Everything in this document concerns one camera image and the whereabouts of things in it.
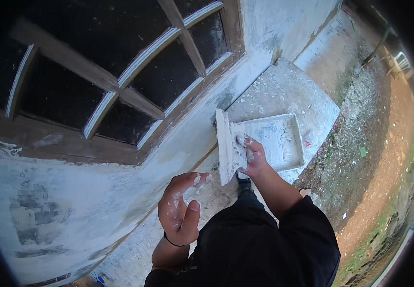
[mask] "grass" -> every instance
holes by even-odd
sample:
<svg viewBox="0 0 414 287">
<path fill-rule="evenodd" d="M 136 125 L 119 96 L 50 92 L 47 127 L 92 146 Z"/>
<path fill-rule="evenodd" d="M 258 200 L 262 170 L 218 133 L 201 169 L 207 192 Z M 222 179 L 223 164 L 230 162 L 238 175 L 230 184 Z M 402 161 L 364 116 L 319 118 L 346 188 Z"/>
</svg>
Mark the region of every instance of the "grass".
<svg viewBox="0 0 414 287">
<path fill-rule="evenodd" d="M 341 108 L 342 103 L 344 102 L 345 96 L 347 95 L 347 90 L 352 83 L 353 72 L 357 64 L 357 59 L 353 58 L 345 68 L 344 73 L 339 77 L 336 88 L 334 89 L 335 99 L 333 100 L 336 105 Z"/>
<path fill-rule="evenodd" d="M 392 198 L 388 202 L 386 208 L 381 212 L 377 218 L 376 226 L 371 230 L 368 237 L 363 240 L 361 245 L 354 251 L 354 256 L 351 257 L 348 261 L 345 261 L 342 266 L 339 267 L 336 274 L 336 278 L 333 283 L 333 287 L 341 286 L 345 282 L 341 282 L 350 271 L 355 274 L 365 263 L 370 261 L 372 258 L 367 256 L 367 248 L 375 236 L 380 238 L 382 243 L 387 238 L 387 233 L 384 232 L 387 226 L 388 218 L 392 217 L 398 210 L 398 197 L 400 190 L 402 188 L 412 188 L 414 182 L 414 141 L 410 143 L 410 151 L 406 158 L 407 164 L 403 167 L 403 176 L 401 182 L 394 185 L 390 189 L 390 194 Z"/>
</svg>

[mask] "chair leg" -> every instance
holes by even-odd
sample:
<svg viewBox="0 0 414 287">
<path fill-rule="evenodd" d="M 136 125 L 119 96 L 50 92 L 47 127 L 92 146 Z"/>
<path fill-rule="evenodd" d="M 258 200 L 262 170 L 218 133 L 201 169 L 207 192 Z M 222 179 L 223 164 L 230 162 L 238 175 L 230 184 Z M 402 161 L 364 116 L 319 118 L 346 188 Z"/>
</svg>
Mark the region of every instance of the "chair leg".
<svg viewBox="0 0 414 287">
<path fill-rule="evenodd" d="M 388 72 L 387 72 L 386 76 L 390 75 L 390 73 L 391 73 L 391 72 L 392 72 L 392 70 L 393 70 L 393 67 L 394 67 L 394 66 L 392 66 L 392 67 L 390 68 L 390 70 L 388 70 Z"/>
</svg>

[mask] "debris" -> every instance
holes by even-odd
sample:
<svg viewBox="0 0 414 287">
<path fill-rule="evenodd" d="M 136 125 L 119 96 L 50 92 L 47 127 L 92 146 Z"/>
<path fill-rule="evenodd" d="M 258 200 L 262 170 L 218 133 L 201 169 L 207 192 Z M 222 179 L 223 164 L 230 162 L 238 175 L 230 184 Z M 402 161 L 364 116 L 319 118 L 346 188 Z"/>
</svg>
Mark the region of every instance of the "debris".
<svg viewBox="0 0 414 287">
<path fill-rule="evenodd" d="M 366 156 L 366 148 L 364 146 L 360 147 L 360 155 L 362 158 Z"/>
</svg>

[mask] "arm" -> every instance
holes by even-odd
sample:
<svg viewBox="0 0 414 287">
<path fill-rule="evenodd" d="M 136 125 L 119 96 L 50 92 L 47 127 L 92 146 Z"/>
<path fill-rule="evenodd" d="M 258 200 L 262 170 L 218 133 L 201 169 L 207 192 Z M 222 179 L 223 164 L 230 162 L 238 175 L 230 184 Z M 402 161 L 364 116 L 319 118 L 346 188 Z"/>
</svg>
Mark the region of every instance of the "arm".
<svg viewBox="0 0 414 287">
<path fill-rule="evenodd" d="M 302 199 L 298 190 L 284 181 L 267 163 L 263 146 L 248 135 L 237 141 L 247 148 L 247 169 L 240 172 L 250 176 L 261 193 L 267 207 L 279 220 L 285 212 Z"/>
<path fill-rule="evenodd" d="M 153 252 L 151 261 L 154 269 L 167 269 L 176 273 L 189 255 L 189 244 L 198 235 L 200 206 L 192 200 L 188 206 L 184 203 L 183 194 L 189 187 L 199 187 L 210 181 L 208 173 L 186 173 L 175 176 L 170 181 L 164 195 L 157 205 L 158 217 L 167 239 L 162 238 Z"/>
<path fill-rule="evenodd" d="M 188 259 L 188 255 L 189 244 L 177 247 L 170 244 L 167 239 L 162 238 L 151 257 L 151 262 L 153 263 L 153 268 L 151 270 L 161 268 L 176 273 L 181 265 Z"/>
</svg>

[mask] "wall stain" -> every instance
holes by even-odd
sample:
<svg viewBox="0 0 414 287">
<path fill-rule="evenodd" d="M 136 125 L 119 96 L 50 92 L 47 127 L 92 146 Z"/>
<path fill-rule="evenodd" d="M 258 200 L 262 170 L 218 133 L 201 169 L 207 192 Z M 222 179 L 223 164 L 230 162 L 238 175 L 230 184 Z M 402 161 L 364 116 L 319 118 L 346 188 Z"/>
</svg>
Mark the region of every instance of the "wall stain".
<svg viewBox="0 0 414 287">
<path fill-rule="evenodd" d="M 34 250 L 25 250 L 25 251 L 14 251 L 14 255 L 17 258 L 29 258 L 29 257 L 37 257 L 42 255 L 61 255 L 68 251 L 65 249 L 63 245 L 57 245 L 50 248 L 44 249 L 34 249 Z"/>
<path fill-rule="evenodd" d="M 22 245 L 51 244 L 61 234 L 61 224 L 70 216 L 71 205 L 50 198 L 44 186 L 28 180 L 20 184 L 9 211 Z"/>
<path fill-rule="evenodd" d="M 108 245 L 107 247 L 105 247 L 105 248 L 102 248 L 102 249 L 100 249 L 100 250 L 95 251 L 94 253 L 92 253 L 92 255 L 91 255 L 91 256 L 89 256 L 89 260 L 95 260 L 95 259 L 97 259 L 98 257 L 104 256 L 104 255 L 106 255 L 106 256 L 110 255 L 110 254 L 111 254 L 111 252 L 113 252 L 113 250 L 114 250 L 116 247 L 118 247 L 118 245 L 119 245 L 120 243 L 121 243 L 121 241 L 118 239 L 118 240 L 116 240 L 115 242 L 113 242 L 112 244 Z"/>
</svg>

